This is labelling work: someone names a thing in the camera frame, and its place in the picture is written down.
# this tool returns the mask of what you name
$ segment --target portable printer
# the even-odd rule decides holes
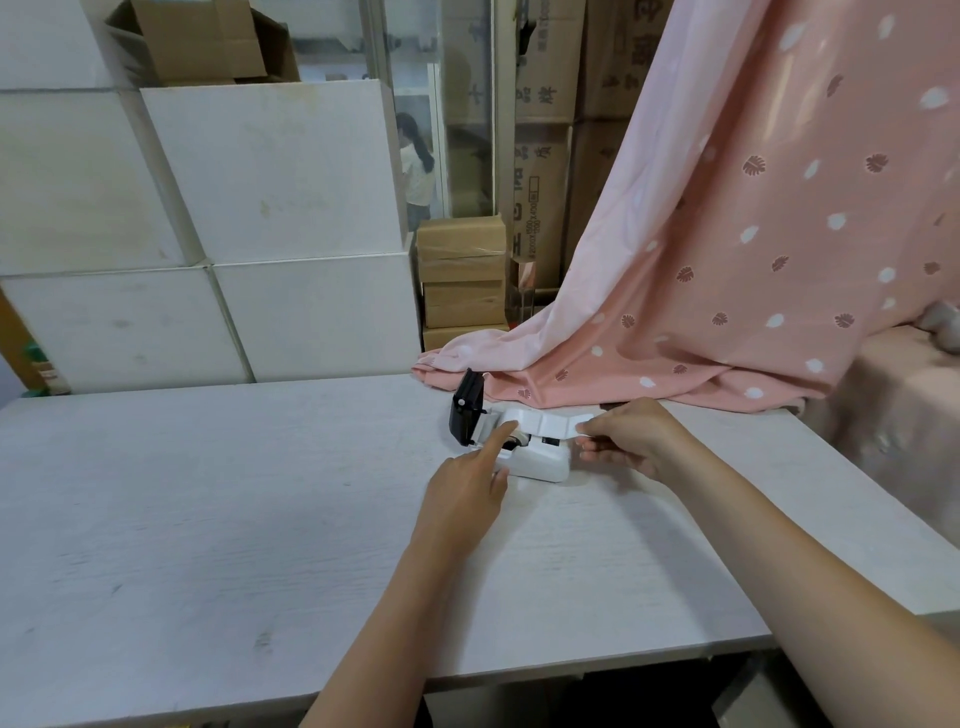
[[[501,423],[517,428],[496,456],[496,467],[510,475],[560,483],[570,475],[570,445],[576,425],[593,415],[564,417],[536,409],[496,402],[484,405],[483,375],[467,369],[450,405],[450,433],[465,448],[482,448]]]

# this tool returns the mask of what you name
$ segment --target white table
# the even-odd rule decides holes
[[[459,451],[449,398],[381,376],[0,411],[0,728],[305,704],[379,598],[428,477]],[[791,415],[669,406],[888,594],[960,619],[960,551]],[[672,496],[578,471],[512,488],[463,575],[436,675],[769,643]]]

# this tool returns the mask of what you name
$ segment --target person's left hand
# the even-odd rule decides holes
[[[516,422],[495,429],[484,447],[448,458],[427,483],[411,545],[459,565],[480,544],[500,513],[507,494],[507,469],[493,474],[496,455]]]

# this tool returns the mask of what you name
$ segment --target white shirt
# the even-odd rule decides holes
[[[417,156],[413,144],[400,147],[400,168],[406,186],[407,203],[427,207],[433,200],[434,173],[423,170],[423,162]]]

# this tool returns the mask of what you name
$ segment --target pink tablecloth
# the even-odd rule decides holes
[[[913,327],[882,331],[803,419],[960,547],[960,356]]]

